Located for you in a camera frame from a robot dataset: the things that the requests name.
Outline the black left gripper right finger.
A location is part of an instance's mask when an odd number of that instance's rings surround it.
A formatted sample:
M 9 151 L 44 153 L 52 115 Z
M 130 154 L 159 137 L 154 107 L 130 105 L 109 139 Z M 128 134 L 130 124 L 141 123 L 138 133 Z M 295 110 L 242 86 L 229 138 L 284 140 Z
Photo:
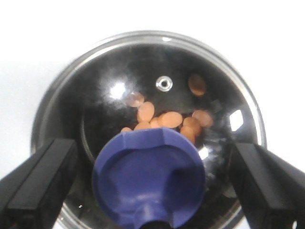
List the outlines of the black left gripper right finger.
M 305 174 L 257 144 L 235 143 L 229 178 L 252 229 L 305 227 Z

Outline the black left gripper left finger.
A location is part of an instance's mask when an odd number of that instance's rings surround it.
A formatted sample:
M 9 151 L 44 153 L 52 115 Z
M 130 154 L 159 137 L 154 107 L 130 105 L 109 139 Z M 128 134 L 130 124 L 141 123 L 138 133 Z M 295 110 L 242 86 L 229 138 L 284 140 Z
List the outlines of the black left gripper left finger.
M 0 181 L 2 229 L 51 229 L 75 180 L 77 144 L 45 143 Z

